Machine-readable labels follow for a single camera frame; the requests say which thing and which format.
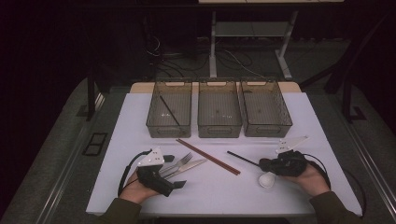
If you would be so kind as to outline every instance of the wooden chopstick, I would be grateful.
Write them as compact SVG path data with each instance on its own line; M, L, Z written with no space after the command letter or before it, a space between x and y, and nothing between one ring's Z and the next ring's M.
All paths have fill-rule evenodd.
M209 155L209 154L203 152L203 151L200 150L199 148L194 147L194 146L188 144L187 142L185 142L185 141L183 141L183 140L181 140L181 139L177 139L176 141L179 142L181 145L183 145L183 146L185 146L185 147L188 147L188 148L191 149L192 151L194 151L194 152L200 154L201 156L207 158L208 160L213 161L215 164L217 164L217 165L221 166L222 168L224 168L224 169L230 171L231 173L233 173L233 174L235 174L235 175L241 174L240 171L236 170L236 169L233 168L232 166L230 166L230 165L228 165L228 164L226 164L226 163L224 163L224 162L222 162L222 161L219 161L218 159L212 157L211 155Z

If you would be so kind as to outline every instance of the sleeve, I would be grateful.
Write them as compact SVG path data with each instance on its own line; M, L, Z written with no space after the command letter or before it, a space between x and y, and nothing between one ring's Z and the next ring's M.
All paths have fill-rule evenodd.
M318 224L355 224L363 221L348 211L337 195L330 191L312 198L312 206L317 213Z
M96 219L96 224L135 224L139 218L142 206L123 199L116 198L106 212Z

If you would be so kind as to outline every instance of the metal fork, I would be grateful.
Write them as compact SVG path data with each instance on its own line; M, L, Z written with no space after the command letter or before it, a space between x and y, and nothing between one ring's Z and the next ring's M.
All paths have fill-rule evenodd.
M189 160L191 160L191 158L192 158L192 154L189 152L189 154L187 154L186 156L184 156L183 158L181 158L176 164L171 165L171 166L169 166L169 167L167 167L167 168L161 170L161 171L160 171L160 174L163 174L163 173L165 173L166 171L169 171L169 170L171 170L171 169L173 169L173 168L175 168L175 167L180 167L180 166L186 164L187 162L189 162Z

